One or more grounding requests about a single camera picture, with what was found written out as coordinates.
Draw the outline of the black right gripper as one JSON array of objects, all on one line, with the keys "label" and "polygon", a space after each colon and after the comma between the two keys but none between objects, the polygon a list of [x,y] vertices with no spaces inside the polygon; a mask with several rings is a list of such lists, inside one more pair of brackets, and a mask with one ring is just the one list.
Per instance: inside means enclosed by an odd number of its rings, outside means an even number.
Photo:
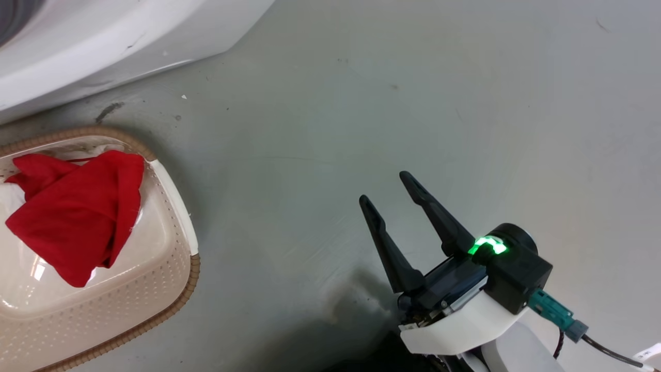
[{"label": "black right gripper", "polygon": [[442,251],[449,257],[423,277],[420,271],[408,263],[394,243],[384,219],[370,198],[367,195],[359,198],[361,211],[390,287],[394,293],[402,293],[398,298],[398,309],[403,324],[436,322],[452,313],[451,307],[463,295],[484,287],[488,277],[486,267],[477,265],[472,259],[472,254],[480,245],[492,241],[505,248],[519,246],[538,254],[538,246],[531,235],[510,223],[502,223],[488,235],[475,240],[411,173],[401,171],[399,177],[413,202],[421,206],[427,215],[442,241]]}]

